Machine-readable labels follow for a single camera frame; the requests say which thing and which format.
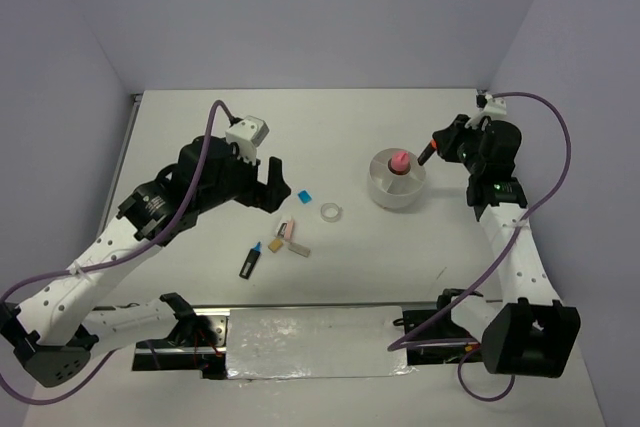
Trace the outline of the orange black highlighter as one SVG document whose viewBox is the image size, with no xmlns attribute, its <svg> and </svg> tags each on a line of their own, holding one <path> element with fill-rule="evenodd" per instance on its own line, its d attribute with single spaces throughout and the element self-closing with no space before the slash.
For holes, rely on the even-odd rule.
<svg viewBox="0 0 640 427">
<path fill-rule="evenodd" d="M 438 151 L 436 141 L 432 139 L 417 157 L 417 163 L 423 166 Z"/>
</svg>

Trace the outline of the pink glue bottle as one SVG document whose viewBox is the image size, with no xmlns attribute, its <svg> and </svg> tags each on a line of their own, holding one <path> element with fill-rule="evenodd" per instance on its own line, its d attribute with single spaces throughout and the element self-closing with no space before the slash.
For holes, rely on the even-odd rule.
<svg viewBox="0 0 640 427">
<path fill-rule="evenodd" d="M 411 158 L 406 150 L 393 153 L 388 161 L 389 171 L 397 176 L 407 175 L 411 170 Z"/>
</svg>

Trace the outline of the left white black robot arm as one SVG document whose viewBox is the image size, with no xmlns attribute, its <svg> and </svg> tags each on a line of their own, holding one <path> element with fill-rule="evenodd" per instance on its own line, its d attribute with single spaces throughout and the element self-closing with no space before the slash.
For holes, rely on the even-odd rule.
<svg viewBox="0 0 640 427">
<path fill-rule="evenodd" d="M 200 136 L 174 164 L 139 185 L 116 216 L 67 270 L 32 297 L 1 304 L 1 334 L 24 370 L 53 388 L 75 377 L 93 358 L 130 344 L 164 339 L 175 346 L 202 334 L 215 340 L 209 321 L 179 294 L 106 306 L 128 275 L 157 255 L 198 217 L 228 201 L 277 211 L 290 195 L 282 162 L 272 157 L 266 182 L 258 161 L 240 155 L 236 142 Z"/>
</svg>

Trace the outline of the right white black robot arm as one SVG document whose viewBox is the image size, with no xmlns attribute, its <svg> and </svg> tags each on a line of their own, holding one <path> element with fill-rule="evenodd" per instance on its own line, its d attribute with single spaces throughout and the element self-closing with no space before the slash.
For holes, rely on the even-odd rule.
<svg viewBox="0 0 640 427">
<path fill-rule="evenodd" d="M 479 294 L 457 296 L 439 309 L 436 330 L 457 338 L 465 330 L 479 341 L 492 374 L 558 378 L 581 326 L 576 308 L 563 304 L 552 286 L 527 218 L 525 192 L 514 175 L 522 135 L 513 124 L 460 114 L 433 135 L 438 155 L 469 173 L 467 204 L 498 263 L 493 273 L 501 302 Z"/>
</svg>

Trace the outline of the blue cap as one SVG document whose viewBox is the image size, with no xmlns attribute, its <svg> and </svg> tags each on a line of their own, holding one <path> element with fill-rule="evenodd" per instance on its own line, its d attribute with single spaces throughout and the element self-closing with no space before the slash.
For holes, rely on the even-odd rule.
<svg viewBox="0 0 640 427">
<path fill-rule="evenodd" d="M 298 193 L 298 198 L 303 204 L 307 204 L 312 200 L 311 195 L 306 190 L 300 191 Z"/>
</svg>

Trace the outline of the white small eraser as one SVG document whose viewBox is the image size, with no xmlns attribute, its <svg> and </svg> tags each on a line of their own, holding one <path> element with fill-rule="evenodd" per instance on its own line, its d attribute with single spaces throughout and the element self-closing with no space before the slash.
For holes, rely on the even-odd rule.
<svg viewBox="0 0 640 427">
<path fill-rule="evenodd" d="M 291 215 L 283 215 L 279 221 L 277 222 L 275 229 L 275 236 L 277 238 L 284 238 L 286 236 L 286 231 L 288 228 L 288 224 L 292 221 Z"/>
</svg>

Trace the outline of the pink eraser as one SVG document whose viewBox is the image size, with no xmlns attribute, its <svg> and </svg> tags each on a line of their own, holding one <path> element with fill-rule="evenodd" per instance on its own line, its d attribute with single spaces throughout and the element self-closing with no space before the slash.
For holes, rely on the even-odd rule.
<svg viewBox="0 0 640 427">
<path fill-rule="evenodd" d="M 285 241 L 289 242 L 292 239 L 294 226 L 295 226 L 295 221 L 293 218 L 289 218 L 283 223 L 281 233 L 282 233 L 282 238 Z"/>
</svg>

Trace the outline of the tan square eraser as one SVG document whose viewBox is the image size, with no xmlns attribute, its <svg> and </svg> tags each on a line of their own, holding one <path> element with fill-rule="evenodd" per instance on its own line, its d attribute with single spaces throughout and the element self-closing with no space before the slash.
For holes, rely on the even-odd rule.
<svg viewBox="0 0 640 427">
<path fill-rule="evenodd" d="M 269 243 L 268 248 L 271 252 L 276 253 L 283 247 L 283 245 L 284 242 L 281 239 L 275 238 Z"/>
</svg>

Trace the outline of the clear tape roll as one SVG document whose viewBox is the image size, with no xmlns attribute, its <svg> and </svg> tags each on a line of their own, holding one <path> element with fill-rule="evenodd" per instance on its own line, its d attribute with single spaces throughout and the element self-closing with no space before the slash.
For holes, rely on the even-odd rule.
<svg viewBox="0 0 640 427">
<path fill-rule="evenodd" d="M 336 203 L 324 203 L 320 207 L 320 216 L 325 222 L 334 223 L 343 215 L 343 208 Z"/>
</svg>

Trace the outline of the grey rectangular eraser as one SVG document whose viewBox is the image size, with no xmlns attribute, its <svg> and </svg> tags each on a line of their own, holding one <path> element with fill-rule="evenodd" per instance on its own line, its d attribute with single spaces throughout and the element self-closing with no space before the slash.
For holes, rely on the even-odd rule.
<svg viewBox="0 0 640 427">
<path fill-rule="evenodd" d="M 310 248 L 295 242 L 288 243 L 287 247 L 289 251 L 294 252 L 295 254 L 303 256 L 305 258 L 308 258 L 311 254 Z"/>
</svg>

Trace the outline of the blue black highlighter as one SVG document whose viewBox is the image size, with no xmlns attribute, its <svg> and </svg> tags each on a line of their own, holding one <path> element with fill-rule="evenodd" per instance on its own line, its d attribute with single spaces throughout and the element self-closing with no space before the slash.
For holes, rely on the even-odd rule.
<svg viewBox="0 0 640 427">
<path fill-rule="evenodd" d="M 254 247 L 252 247 L 243 262 L 241 267 L 239 277 L 248 280 L 251 277 L 251 274 L 261 257 L 261 243 L 257 242 Z"/>
</svg>

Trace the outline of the white round divided container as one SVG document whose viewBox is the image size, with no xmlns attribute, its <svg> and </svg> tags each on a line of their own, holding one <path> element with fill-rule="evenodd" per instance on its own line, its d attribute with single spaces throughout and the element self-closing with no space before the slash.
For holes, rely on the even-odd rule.
<svg viewBox="0 0 640 427">
<path fill-rule="evenodd" d="M 411 170 L 407 175 L 397 176 L 388 169 L 391 155 L 399 148 L 388 148 L 376 153 L 369 164 L 367 191 L 370 199 L 387 210 L 401 210 L 416 202 L 426 185 L 426 172 L 417 163 L 417 157 L 409 152 Z"/>
</svg>

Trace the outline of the silver foil sheet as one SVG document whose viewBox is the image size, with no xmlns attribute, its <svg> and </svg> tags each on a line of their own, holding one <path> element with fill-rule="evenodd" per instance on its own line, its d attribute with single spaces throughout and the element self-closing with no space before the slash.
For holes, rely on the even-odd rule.
<svg viewBox="0 0 640 427">
<path fill-rule="evenodd" d="M 230 379 L 373 378 L 411 372 L 406 353 L 389 352 L 401 309 L 319 307 L 239 309 L 229 315 Z"/>
</svg>

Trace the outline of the black mounting rail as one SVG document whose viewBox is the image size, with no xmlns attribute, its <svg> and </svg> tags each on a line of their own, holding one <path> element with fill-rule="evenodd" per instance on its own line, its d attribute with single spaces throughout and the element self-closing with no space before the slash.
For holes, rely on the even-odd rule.
<svg viewBox="0 0 640 427">
<path fill-rule="evenodd" d="M 136 344 L 135 372 L 193 372 L 210 380 L 302 380 L 405 375 L 420 365 L 458 362 L 476 340 L 442 320 L 410 350 L 387 347 L 430 318 L 433 303 L 286 307 L 200 307 L 203 334 L 174 345 Z"/>
</svg>

